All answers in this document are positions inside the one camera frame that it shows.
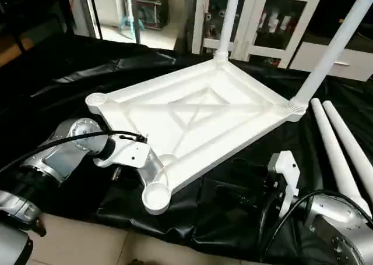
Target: white stand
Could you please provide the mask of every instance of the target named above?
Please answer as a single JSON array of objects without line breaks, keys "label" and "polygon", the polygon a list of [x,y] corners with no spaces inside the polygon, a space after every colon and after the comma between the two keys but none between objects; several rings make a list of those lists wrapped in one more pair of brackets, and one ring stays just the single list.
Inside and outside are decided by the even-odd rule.
[{"label": "white stand", "polygon": [[178,192],[284,122],[298,121],[371,1],[357,1],[330,44],[327,64],[318,65],[291,102],[228,61],[238,0],[228,0],[214,59],[112,93],[89,95],[87,106],[112,130],[149,136],[164,169],[153,182],[143,181],[146,209],[163,212],[171,198],[167,193]]},{"label": "white stand", "polygon": [[364,18],[373,0],[356,0],[349,14],[338,29],[329,44],[328,49],[320,59],[314,71],[309,74],[307,80],[289,103],[289,108],[294,112],[305,113],[308,103],[315,94],[325,76],[330,72],[339,55],[350,41],[356,28]]},{"label": "white stand", "polygon": [[326,153],[328,154],[328,159],[332,166],[338,190],[354,200],[361,208],[363,208],[364,211],[370,214],[368,204],[360,195],[350,167],[343,155],[342,149],[339,146],[336,135],[334,134],[333,128],[330,125],[320,101],[317,98],[314,98],[311,100],[311,104]]}]

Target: white tube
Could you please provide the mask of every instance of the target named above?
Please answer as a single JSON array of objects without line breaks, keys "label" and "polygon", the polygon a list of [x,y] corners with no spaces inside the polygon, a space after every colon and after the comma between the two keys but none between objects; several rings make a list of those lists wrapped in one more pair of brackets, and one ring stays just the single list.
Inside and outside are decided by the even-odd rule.
[{"label": "white tube", "polygon": [[335,128],[340,140],[342,141],[344,148],[349,154],[364,187],[369,194],[371,202],[373,202],[373,166],[369,159],[357,143],[355,137],[338,114],[336,108],[330,101],[323,103],[324,109]]},{"label": "white tube", "polygon": [[319,126],[321,138],[332,166],[338,190],[348,197],[361,197],[350,167],[320,101],[314,98],[311,100],[311,105],[312,109],[314,109],[317,125]]},{"label": "white tube", "polygon": [[228,46],[231,40],[237,5],[238,0],[228,0],[226,15],[224,17],[223,28],[220,35],[220,43],[214,56],[215,59],[220,60],[228,58]]},{"label": "white tube", "polygon": [[356,28],[372,5],[372,2],[373,0],[355,1],[354,6],[334,35],[323,57],[313,72],[309,74],[297,95],[290,100],[289,108],[295,112],[304,112],[307,109],[310,99],[319,88],[325,76],[330,72],[335,61],[338,60],[339,55],[351,39]]}]

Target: silver robotic arm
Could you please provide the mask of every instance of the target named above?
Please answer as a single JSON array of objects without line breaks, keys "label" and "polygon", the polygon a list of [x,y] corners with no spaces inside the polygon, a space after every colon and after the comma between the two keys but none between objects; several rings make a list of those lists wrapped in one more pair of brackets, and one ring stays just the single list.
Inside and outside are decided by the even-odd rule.
[{"label": "silver robotic arm", "polygon": [[[41,146],[96,132],[102,130],[92,119],[67,120]],[[46,234],[39,218],[40,206],[50,191],[69,178],[85,156],[95,157],[94,162],[101,167],[122,164],[138,168],[143,182],[146,182],[161,169],[152,164],[151,153],[143,136],[137,139],[126,134],[100,135],[52,146],[25,159],[19,169],[4,172],[6,180],[0,186],[0,263],[26,264],[33,244],[21,230],[31,229],[40,236]]]}]

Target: black plastic sheet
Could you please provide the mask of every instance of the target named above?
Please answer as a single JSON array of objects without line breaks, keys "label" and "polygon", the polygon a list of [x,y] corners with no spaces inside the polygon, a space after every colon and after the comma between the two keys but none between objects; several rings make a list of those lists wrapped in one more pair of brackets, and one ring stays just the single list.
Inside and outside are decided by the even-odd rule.
[{"label": "black plastic sheet", "polygon": [[[107,93],[208,59],[77,36],[57,36],[43,42],[0,69],[0,165],[38,146],[66,118],[97,119],[85,106],[88,94]],[[288,99],[307,77],[305,72],[233,63]],[[373,82],[328,77],[316,96],[334,103],[373,161]],[[244,196],[253,188],[252,174],[265,170],[271,155],[282,150],[294,154],[301,171],[298,187],[303,193],[336,189],[309,109],[299,122],[276,128],[176,193],[162,215],[153,216],[144,209],[143,188],[133,169],[123,168],[119,181],[112,182],[115,167],[102,169],[88,158],[56,194],[46,198],[45,211],[132,228],[201,252],[255,261],[257,216],[237,204],[227,207],[217,190],[224,187]],[[358,184],[367,199],[360,181]],[[269,256],[272,263],[336,264],[331,249],[296,217],[280,231]]]}]

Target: tiled floor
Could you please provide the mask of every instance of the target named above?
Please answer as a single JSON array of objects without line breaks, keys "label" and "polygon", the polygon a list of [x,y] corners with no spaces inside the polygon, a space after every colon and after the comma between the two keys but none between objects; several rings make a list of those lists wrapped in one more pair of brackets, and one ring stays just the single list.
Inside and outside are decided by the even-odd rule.
[{"label": "tiled floor", "polygon": [[[173,50],[178,33],[177,22],[170,22],[163,27],[162,30],[145,29],[140,31],[141,44],[150,48],[162,48],[165,50]],[[131,31],[129,27],[124,27],[121,33],[118,32],[117,27],[102,26],[101,31],[104,40],[116,41],[122,43],[135,43],[131,39]]]},{"label": "tiled floor", "polygon": [[85,222],[44,216],[47,235],[29,233],[34,250],[27,265],[126,265],[133,259],[157,265],[250,265],[206,255],[144,235]]}]

